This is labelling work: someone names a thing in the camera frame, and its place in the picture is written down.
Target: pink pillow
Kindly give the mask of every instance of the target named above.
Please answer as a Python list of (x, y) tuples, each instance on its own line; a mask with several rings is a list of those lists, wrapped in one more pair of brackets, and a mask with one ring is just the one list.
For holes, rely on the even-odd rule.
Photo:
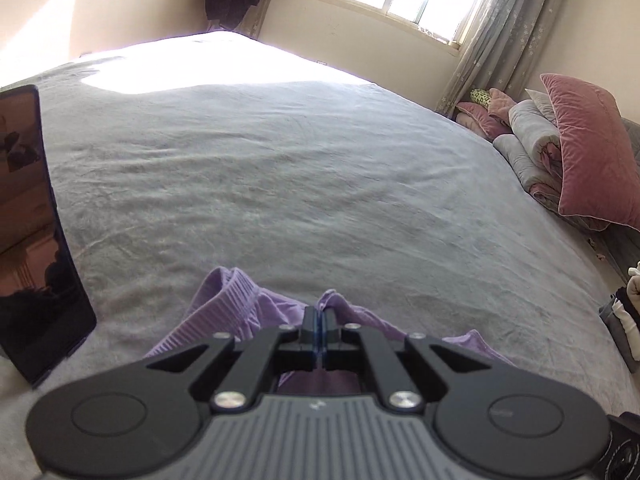
[(489, 117), (489, 112), (486, 108), (476, 103), (458, 103), (457, 108), (473, 117), (480, 124), (488, 140), (493, 141), (498, 136), (512, 133), (508, 126), (500, 124), (494, 118)]
[(506, 126), (510, 126), (509, 110), (516, 105), (516, 101), (497, 88), (491, 88), (489, 90), (489, 95), (491, 96), (491, 101), (489, 102), (489, 108), (487, 110), (489, 115), (496, 121), (499, 121)]
[(590, 216), (640, 231), (640, 177), (613, 95), (559, 74), (540, 76), (558, 120), (563, 216)]
[(478, 137), (482, 137), (483, 139), (486, 139), (484, 130), (480, 127), (480, 124), (478, 124), (478, 121), (476, 121), (472, 116), (469, 116), (464, 112), (458, 112), (456, 116), (456, 122), (461, 126), (464, 126), (467, 130), (471, 130)]

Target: window frame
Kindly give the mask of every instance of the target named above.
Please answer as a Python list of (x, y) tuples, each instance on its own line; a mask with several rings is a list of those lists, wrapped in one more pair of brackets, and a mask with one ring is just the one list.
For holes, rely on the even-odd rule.
[(424, 9), (426, 5), (423, 5), (418, 13), (417, 19), (412, 22), (411, 20), (405, 19), (401, 16), (396, 16), (395, 14), (389, 13), (389, 9), (391, 7), (391, 3), (393, 0), (385, 0), (381, 9), (377, 7), (370, 6), (368, 4), (364, 4), (359, 2), (358, 0), (320, 0), (322, 2), (326, 2), (329, 4), (338, 5), (343, 8), (356, 10), (361, 14), (366, 14), (368, 16), (372, 16), (379, 20), (382, 20), (387, 23), (391, 23), (397, 27), (403, 28), (404, 30), (410, 30), (414, 34), (419, 35), (424, 38), (429, 38), (437, 42), (439, 45), (446, 47), (452, 54), (458, 54), (460, 52), (461, 47), (465, 39), (468, 37), (469, 30), (471, 29), (471, 24), (473, 19), (478, 13), (479, 4), (482, 0), (475, 0), (474, 4), (466, 16), (460, 22), (458, 29), (454, 37), (451, 40), (440, 36), (439, 34), (434, 34), (429, 30), (421, 28), (417, 22), (420, 21)]

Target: green patterned pillow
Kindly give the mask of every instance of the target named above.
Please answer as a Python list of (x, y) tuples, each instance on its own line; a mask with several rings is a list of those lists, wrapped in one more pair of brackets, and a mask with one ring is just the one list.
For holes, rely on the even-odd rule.
[(471, 102), (483, 106), (484, 108), (488, 108), (489, 103), (491, 102), (491, 96), (487, 90), (476, 88), (471, 91)]

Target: wall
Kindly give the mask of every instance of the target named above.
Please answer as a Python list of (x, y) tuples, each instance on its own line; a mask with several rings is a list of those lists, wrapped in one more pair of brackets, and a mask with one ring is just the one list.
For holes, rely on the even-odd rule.
[(543, 90), (545, 72), (606, 88), (640, 122), (640, 0), (565, 0), (529, 88)]
[(87, 52), (205, 30), (204, 0), (0, 0), (0, 86)]
[(318, 0), (271, 0), (259, 39), (433, 108), (458, 64), (430, 38)]

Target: window sill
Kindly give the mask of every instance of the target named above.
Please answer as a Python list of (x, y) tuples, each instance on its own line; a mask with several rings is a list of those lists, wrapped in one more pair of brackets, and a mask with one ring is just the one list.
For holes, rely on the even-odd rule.
[(404, 30), (409, 34), (413, 34), (418, 38), (423, 38), (425, 41), (429, 41), (430, 43), (433, 43), (434, 46), (442, 48), (452, 56), (457, 57), (460, 55), (460, 46), (458, 44), (444, 43), (443, 41), (438, 40), (437, 38), (434, 38), (433, 36), (430, 36), (428, 33), (420, 30), (418, 25), (416, 25), (415, 23), (410, 22), (409, 20), (405, 20), (404, 18), (400, 18), (399, 16), (396, 17), (396, 16), (390, 16), (388, 14), (382, 14), (375, 7), (370, 7), (366, 4), (361, 4), (354, 0), (318, 0), (318, 1), (331, 4), (334, 6), (342, 7), (343, 9), (349, 9), (354, 12), (358, 12), (359, 14), (363, 14), (364, 16), (370, 16), (372, 18), (375, 18), (376, 20), (379, 20), (380, 22), (388, 23), (389, 25), (392, 25), (395, 28)]

